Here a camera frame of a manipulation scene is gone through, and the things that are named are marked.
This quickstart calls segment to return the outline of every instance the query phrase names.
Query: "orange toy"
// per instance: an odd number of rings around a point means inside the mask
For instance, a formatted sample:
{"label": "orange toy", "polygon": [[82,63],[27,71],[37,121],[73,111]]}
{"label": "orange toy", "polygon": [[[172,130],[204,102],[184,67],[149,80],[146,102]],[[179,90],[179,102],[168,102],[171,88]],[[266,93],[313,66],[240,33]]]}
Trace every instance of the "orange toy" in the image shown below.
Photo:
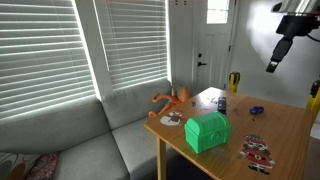
{"label": "orange toy", "polygon": [[[158,96],[158,94],[156,94],[152,97],[152,102],[156,103],[162,99],[169,100],[168,103],[158,113],[158,115],[160,115],[163,112],[165,112],[166,110],[172,108],[173,106],[176,106],[176,105],[181,104],[181,103],[185,102],[186,100],[188,100],[190,98],[190,92],[188,91],[188,89],[185,86],[180,85],[177,88],[177,96],[176,96],[176,93],[175,93],[175,90],[173,87],[171,88],[171,96],[169,96],[169,95],[161,95],[159,97],[157,97],[157,96]],[[150,118],[155,118],[156,116],[157,116],[157,114],[155,112],[153,112],[153,111],[149,112]]]}

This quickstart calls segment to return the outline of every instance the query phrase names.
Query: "patterned pillow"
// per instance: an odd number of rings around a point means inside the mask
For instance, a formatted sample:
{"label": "patterned pillow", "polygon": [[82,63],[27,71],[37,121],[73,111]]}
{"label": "patterned pillow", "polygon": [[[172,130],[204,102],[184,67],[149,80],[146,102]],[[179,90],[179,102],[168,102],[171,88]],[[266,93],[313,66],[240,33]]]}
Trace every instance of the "patterned pillow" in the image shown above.
{"label": "patterned pillow", "polygon": [[26,180],[52,180],[57,162],[58,153],[41,156],[30,170]]}
{"label": "patterned pillow", "polygon": [[0,179],[24,179],[40,155],[0,153]]}

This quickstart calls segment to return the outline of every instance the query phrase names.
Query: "floor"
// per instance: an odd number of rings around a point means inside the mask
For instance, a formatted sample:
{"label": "floor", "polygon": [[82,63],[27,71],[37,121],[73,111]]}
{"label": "floor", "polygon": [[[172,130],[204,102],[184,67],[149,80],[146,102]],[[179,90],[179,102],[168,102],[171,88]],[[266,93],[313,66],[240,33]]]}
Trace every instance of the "floor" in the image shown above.
{"label": "floor", "polygon": [[[178,156],[167,165],[167,179],[210,180],[211,178],[185,158]],[[320,140],[313,137],[309,140],[303,180],[320,180]]]}

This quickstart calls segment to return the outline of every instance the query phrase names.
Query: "door window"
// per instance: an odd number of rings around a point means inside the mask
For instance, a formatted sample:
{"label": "door window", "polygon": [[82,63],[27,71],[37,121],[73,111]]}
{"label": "door window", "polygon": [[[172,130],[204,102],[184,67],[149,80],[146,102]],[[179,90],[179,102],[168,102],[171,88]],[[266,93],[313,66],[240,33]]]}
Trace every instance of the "door window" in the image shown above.
{"label": "door window", "polygon": [[208,0],[207,24],[226,24],[229,0]]}

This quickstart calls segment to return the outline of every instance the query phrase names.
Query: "green box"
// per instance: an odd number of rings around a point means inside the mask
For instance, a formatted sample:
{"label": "green box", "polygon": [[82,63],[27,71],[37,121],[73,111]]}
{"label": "green box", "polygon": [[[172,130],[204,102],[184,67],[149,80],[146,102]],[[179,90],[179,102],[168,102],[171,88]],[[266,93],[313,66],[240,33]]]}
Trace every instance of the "green box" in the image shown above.
{"label": "green box", "polygon": [[226,143],[229,140],[231,124],[220,112],[189,118],[184,125],[186,140],[197,154]]}

